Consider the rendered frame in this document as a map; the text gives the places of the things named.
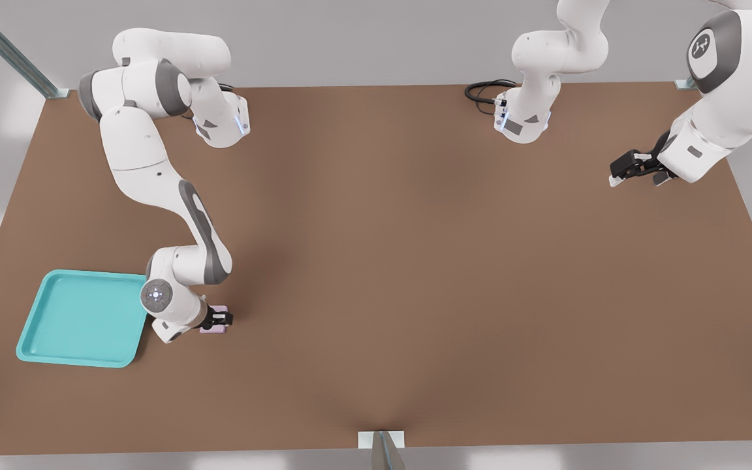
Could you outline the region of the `pale blue-green tray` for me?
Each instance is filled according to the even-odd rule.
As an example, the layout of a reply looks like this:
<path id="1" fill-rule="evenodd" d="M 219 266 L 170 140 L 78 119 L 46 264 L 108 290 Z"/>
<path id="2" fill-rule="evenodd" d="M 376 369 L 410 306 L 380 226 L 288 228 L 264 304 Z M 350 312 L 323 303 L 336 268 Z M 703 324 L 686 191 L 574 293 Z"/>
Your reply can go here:
<path id="1" fill-rule="evenodd" d="M 45 274 L 19 337 L 19 360 L 123 368 L 132 363 L 148 313 L 143 274 L 53 270 Z"/>

